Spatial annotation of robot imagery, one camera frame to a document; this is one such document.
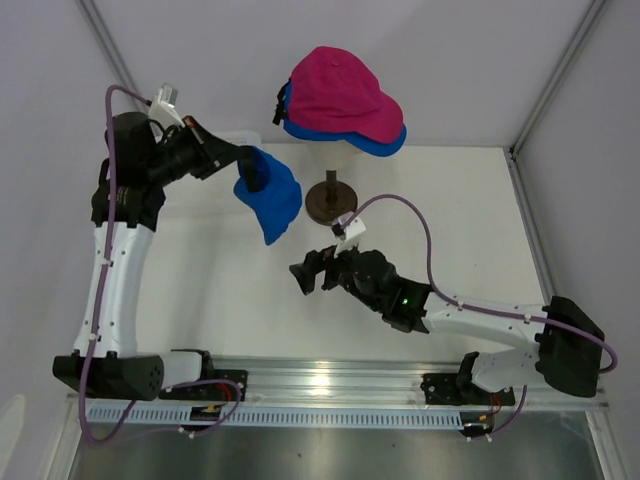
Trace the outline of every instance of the stacked caps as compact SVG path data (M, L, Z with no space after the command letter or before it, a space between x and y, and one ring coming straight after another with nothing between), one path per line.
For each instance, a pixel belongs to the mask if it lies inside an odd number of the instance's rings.
M375 75L334 47L315 48L293 69L273 121L301 140L345 140L378 157L393 155L407 137L402 109Z

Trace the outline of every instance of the red wire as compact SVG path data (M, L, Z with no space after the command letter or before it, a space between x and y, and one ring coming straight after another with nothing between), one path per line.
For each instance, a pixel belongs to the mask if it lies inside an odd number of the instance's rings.
M229 391L229 388L228 388L225 384L223 384L223 383L218 384L218 389L222 390L222 392L223 392L223 393L225 394L225 396L227 397L227 398L226 398L226 400L225 400L225 405L226 405L226 404L227 404L227 403L229 403L229 402L231 401L231 399L233 398L233 397L231 396L231 392Z
M498 410L493 414L494 416L502 411L502 402L500 401L500 397L498 397L497 395L495 397L496 401L498 402Z
M491 427L493 428L493 426L495 425L495 412L493 410L493 399L494 399L495 395L492 393L491 395L489 395L489 419L491 421Z

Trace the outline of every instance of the pink cap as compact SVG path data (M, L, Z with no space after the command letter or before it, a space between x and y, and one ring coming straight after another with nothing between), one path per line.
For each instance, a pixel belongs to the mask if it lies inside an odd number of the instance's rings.
M326 133L356 132L379 143L402 133L400 106L362 61L346 50L317 47L291 73L287 113L293 123Z

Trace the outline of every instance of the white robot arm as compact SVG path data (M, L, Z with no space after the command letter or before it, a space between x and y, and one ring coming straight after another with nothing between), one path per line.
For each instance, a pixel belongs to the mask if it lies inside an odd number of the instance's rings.
M365 226L358 217L333 227L338 242L309 252L291 265L305 295L324 272L323 290L342 287L402 332L456 333L511 347L498 353L470 352L457 374L429 374L422 389L427 404L489 405L511 387L551 385L564 393L596 394L604 334L571 300L550 305L500 304L443 292L435 285L399 276L377 251L358 251ZM514 403L513 394L503 404Z
M138 352L135 316L142 269L164 204L166 185L186 174L204 180L236 161L242 163L243 172L247 173L249 191L264 188L265 178L253 169L250 147L237 147L214 137L193 117L180 118L174 108L176 95L173 87L164 85L151 102L148 115L128 112L113 117L118 188L111 262L102 290L98 328L92 332L98 280L105 263L103 250L109 211L107 160L103 162L98 189L91 201L92 221L96 225L94 266L84 319L73 353L56 357L53 364L54 376L79 390L82 367L89 358L87 392L93 397L153 400L174 385L217 378L208 352ZM163 131L160 141L156 141L152 124ZM91 340L95 340L95 349L89 355ZM199 398L215 400L222 395L214 388L211 390L213 398ZM180 392L186 398L193 393L188 389Z

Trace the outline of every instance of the white table surface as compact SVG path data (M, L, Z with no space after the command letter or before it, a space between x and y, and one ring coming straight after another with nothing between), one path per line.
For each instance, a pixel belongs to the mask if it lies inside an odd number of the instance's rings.
M324 172L304 145L267 144L303 194ZM232 193L229 167L205 182L167 188L167 204L145 264L138 306L139 350L200 348L215 355L296 359L459 362L503 347L461 335L405 334L339 287L303 296L288 266L333 243L304 206L271 247L252 211ZM542 295L502 150L405 147L392 158L360 155L338 173L360 203L397 193L424 213L434 274L461 295L541 303ZM425 238L414 214L385 200L362 216L361 250L379 249L407 278L425 280Z

